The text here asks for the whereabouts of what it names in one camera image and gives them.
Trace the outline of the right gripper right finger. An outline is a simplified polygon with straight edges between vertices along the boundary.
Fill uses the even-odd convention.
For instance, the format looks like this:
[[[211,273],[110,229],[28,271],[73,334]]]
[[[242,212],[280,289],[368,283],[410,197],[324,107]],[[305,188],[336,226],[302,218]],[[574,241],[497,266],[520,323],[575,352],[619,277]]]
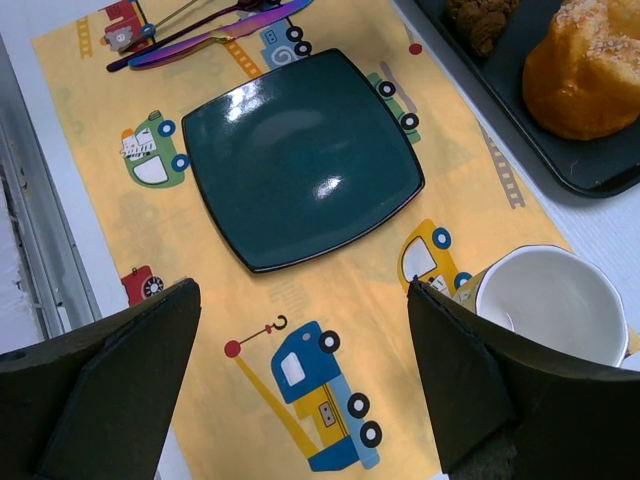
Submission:
[[[637,372],[544,347],[417,280],[408,317],[450,478],[638,477]]]

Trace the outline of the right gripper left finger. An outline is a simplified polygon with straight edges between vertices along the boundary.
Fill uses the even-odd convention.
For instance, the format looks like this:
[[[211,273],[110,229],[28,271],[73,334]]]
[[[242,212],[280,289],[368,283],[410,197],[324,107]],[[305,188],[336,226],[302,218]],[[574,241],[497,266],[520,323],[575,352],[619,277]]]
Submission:
[[[200,314],[199,285],[187,278],[2,354],[2,478],[153,478]]]

